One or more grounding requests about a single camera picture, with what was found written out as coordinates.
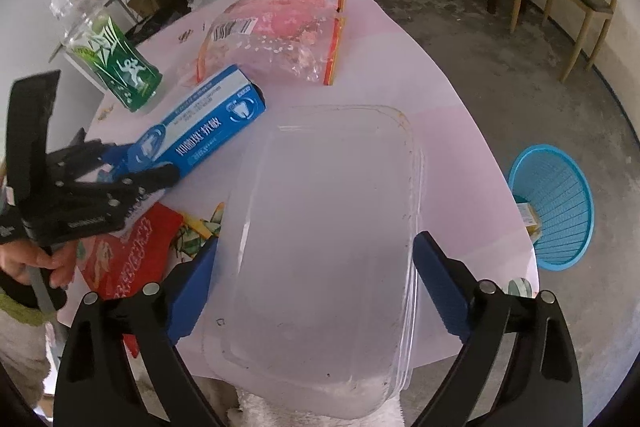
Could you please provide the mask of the person's left hand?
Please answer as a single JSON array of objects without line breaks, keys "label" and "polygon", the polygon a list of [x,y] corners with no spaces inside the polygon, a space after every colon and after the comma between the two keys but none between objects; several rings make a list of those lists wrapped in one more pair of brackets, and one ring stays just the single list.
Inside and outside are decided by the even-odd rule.
[{"label": "person's left hand", "polygon": [[30,283],[27,269],[36,268],[51,271],[52,288],[66,286],[74,278],[76,262],[76,242],[66,243],[52,255],[29,239],[19,239],[1,246],[1,270],[24,285]]}]

